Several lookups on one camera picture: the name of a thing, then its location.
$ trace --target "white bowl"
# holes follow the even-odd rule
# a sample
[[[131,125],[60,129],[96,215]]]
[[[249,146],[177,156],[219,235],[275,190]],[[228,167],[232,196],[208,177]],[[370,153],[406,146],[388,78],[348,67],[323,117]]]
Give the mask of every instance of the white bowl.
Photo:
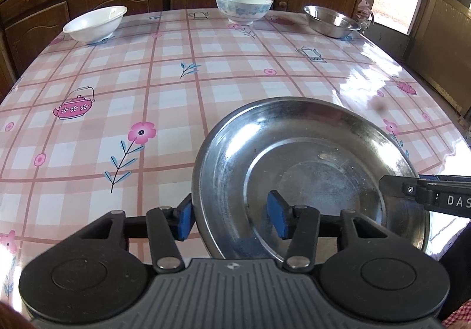
[[[127,11],[126,6],[110,6],[89,11],[70,21],[62,31],[78,42],[94,44],[111,37]]]
[[[237,25],[251,25],[270,10],[273,0],[216,0],[218,9]]]

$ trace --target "metal basin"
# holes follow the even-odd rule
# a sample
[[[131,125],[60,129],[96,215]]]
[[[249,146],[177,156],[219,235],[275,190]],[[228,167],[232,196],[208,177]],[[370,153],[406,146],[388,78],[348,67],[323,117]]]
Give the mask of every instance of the metal basin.
[[[352,31],[361,30],[355,20],[338,11],[321,6],[305,6],[304,11],[308,17],[311,29],[332,38],[345,38]]]
[[[429,213],[379,194],[383,175],[417,177],[402,151],[375,125],[334,104],[282,97],[248,104],[219,122],[193,172],[196,222],[216,258],[282,260],[267,217],[267,195],[323,214],[354,208],[424,249]]]

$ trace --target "gray ribbed panel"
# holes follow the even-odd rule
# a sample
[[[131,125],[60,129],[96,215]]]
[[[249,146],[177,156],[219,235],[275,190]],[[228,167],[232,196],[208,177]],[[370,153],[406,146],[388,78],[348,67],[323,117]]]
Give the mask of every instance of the gray ribbed panel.
[[[239,266],[229,267],[236,263]],[[34,320],[41,329],[66,326]],[[438,329],[436,320],[385,328]],[[273,260],[195,259],[175,275],[157,276],[128,311],[74,329],[373,329],[331,307],[308,276]]]

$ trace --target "table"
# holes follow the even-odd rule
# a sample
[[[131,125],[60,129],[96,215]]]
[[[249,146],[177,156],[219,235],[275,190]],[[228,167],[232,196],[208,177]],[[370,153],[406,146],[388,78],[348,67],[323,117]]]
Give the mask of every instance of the table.
[[[217,9],[125,17],[95,45],[60,34],[0,108],[2,301],[22,310],[21,269],[104,213],[175,207],[208,131],[277,96],[355,111],[390,134],[418,173],[471,175],[471,152],[447,115],[359,34],[330,39],[302,15],[276,11],[236,26]],[[428,253],[438,255],[469,220],[431,221]],[[184,258],[208,255],[196,227],[178,247]],[[145,240],[131,240],[130,251],[150,262]]]

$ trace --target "round black disc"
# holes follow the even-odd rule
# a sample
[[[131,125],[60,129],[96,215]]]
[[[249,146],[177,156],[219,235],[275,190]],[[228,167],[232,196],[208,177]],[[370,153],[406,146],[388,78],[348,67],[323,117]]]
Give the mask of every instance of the round black disc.
[[[443,266],[403,240],[347,247],[323,264],[320,283],[347,312],[382,323],[433,315],[449,290]]]
[[[145,266],[105,240],[76,240],[49,250],[24,268],[19,290],[34,316],[86,324],[119,314],[147,285]]]

